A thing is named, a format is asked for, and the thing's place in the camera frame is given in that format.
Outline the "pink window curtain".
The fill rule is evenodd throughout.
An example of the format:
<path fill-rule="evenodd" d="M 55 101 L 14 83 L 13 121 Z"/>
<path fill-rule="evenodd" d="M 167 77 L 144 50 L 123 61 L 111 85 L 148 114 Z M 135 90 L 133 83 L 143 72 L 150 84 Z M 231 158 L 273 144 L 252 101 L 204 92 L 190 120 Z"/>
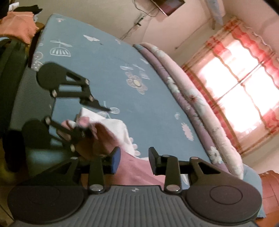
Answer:
<path fill-rule="evenodd" d="M 231 17 L 182 69 L 239 154 L 278 134 L 278 54 L 242 20 Z"/>

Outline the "pink and white knit sweater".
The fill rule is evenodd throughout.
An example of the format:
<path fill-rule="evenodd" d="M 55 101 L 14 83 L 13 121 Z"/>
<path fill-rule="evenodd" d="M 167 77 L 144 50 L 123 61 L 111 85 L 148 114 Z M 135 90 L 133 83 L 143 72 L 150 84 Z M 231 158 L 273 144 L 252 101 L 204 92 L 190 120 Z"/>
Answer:
<path fill-rule="evenodd" d="M 121 160 L 117 172 L 105 176 L 107 185 L 164 186 L 165 176 L 153 175 L 149 161 L 138 158 L 138 147 L 123 121 L 104 118 L 82 108 L 75 121 L 66 120 L 62 126 L 69 130 L 74 130 L 76 126 L 91 130 L 93 138 L 84 138 L 75 145 L 76 151 L 85 160 L 92 161 L 100 155 L 109 155 L 115 147 L 120 147 Z"/>

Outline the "wooden headboard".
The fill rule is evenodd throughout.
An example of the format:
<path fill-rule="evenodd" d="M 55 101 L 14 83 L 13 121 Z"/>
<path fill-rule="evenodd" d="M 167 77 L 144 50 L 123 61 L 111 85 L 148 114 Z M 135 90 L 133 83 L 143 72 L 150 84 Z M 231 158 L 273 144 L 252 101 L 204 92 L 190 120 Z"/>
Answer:
<path fill-rule="evenodd" d="M 278 226 L 278 173 L 273 170 L 260 174 L 263 188 L 263 207 L 265 218 L 258 218 L 256 224 L 261 227 Z"/>

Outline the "teal floral bed sheet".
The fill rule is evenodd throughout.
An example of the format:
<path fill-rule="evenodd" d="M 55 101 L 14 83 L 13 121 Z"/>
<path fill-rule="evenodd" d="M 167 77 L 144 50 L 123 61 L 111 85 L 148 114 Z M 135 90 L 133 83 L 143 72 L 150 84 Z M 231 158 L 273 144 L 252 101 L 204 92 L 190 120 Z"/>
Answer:
<path fill-rule="evenodd" d="M 51 15 L 35 50 L 32 68 L 54 62 L 85 77 L 102 106 L 107 122 L 123 122 L 133 156 L 147 160 L 149 147 L 161 154 L 211 162 L 216 147 L 206 147 L 198 115 L 183 110 L 174 97 L 174 83 L 162 80 L 138 50 L 92 25 Z"/>

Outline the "pile of clothes on furniture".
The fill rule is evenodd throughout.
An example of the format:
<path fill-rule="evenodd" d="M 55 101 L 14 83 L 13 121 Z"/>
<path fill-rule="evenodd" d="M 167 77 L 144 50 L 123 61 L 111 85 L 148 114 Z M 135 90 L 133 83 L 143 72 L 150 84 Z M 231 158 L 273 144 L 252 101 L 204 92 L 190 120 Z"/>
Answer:
<path fill-rule="evenodd" d="M 36 20 L 42 10 L 38 5 L 21 7 L 19 2 L 1 1 L 1 39 L 15 38 L 31 44 L 39 30 Z"/>

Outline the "folded floral quilt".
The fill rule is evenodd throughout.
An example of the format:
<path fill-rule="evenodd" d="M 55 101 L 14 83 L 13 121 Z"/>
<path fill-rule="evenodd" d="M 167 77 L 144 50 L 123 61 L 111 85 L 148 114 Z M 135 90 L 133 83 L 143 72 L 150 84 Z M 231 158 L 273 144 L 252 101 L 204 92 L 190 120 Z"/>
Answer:
<path fill-rule="evenodd" d="M 212 164 L 239 179 L 244 177 L 240 154 L 219 119 L 183 69 L 164 51 L 150 43 L 133 47 L 151 64 L 187 114 Z"/>

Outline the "wall mounted television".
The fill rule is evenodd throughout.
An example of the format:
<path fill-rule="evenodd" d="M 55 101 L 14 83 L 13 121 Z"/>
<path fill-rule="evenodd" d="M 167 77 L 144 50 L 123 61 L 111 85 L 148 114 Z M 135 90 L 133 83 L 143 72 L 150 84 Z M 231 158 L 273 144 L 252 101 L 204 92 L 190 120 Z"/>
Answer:
<path fill-rule="evenodd" d="M 183 4 L 185 4 L 184 0 L 151 0 L 162 13 L 166 16 L 170 16 L 174 13 L 178 8 L 180 8 Z"/>

